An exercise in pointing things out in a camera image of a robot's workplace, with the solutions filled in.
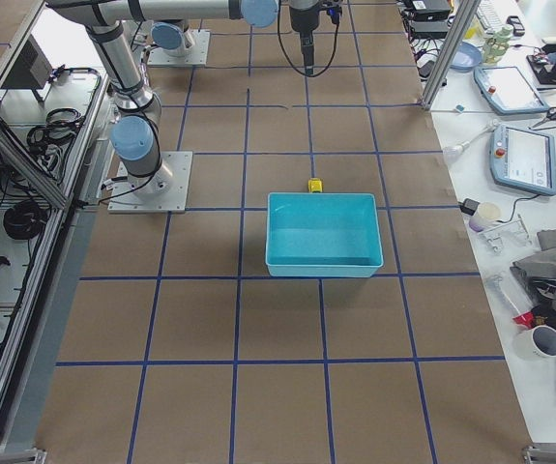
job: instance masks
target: plastic bottle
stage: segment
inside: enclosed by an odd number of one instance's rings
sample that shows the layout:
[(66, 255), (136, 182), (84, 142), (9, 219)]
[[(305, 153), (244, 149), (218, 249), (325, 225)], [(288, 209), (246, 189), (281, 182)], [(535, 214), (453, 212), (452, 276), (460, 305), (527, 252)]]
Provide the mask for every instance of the plastic bottle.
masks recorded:
[(504, 24), (501, 29), (496, 31), (492, 38), (486, 40), (483, 45), (482, 61), (486, 65), (498, 63), (510, 47), (513, 29), (509, 24)]

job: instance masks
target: white mug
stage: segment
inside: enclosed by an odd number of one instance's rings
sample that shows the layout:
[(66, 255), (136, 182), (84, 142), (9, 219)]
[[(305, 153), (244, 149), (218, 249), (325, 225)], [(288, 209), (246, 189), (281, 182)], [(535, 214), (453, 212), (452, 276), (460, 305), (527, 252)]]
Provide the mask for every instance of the white mug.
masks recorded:
[(556, 331), (552, 327), (537, 326), (519, 333), (513, 340), (513, 349), (523, 360), (556, 358)]
[(469, 227), (476, 232), (482, 232), (494, 225), (495, 220), (501, 217), (501, 210), (494, 203), (480, 203), (475, 213), (469, 219)]

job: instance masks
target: yellow object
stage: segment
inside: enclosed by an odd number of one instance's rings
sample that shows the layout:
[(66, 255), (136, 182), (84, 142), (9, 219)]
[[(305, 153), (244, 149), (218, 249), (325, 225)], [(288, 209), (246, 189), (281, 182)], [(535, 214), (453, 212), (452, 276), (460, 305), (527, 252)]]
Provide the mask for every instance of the yellow object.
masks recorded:
[(473, 20), (471, 21), (471, 25), (469, 26), (469, 29), (467, 29), (467, 32), (464, 34), (464, 38), (465, 39), (471, 39), (473, 36), (478, 36), (480, 34), (480, 22), (477, 21), (475, 18), (473, 18)]
[(323, 192), (323, 181), (317, 177), (312, 177), (307, 181), (307, 191), (310, 193), (322, 193)]

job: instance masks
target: red object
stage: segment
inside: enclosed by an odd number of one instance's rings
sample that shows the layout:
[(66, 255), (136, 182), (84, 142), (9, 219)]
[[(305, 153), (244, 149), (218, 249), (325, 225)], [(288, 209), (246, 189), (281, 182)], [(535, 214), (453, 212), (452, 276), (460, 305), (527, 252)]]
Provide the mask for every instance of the red object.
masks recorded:
[(528, 329), (533, 328), (533, 314), (531, 311), (520, 314), (512, 319), (519, 326), (525, 326)]

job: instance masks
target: turquoise plastic bin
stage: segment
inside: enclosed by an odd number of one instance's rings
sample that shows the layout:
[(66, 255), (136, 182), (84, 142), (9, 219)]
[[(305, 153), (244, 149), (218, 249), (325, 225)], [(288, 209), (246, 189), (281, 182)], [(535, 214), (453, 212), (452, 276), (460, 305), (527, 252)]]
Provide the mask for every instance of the turquoise plastic bin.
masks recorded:
[(272, 276), (372, 276), (383, 266), (374, 196), (270, 193), (265, 259)]

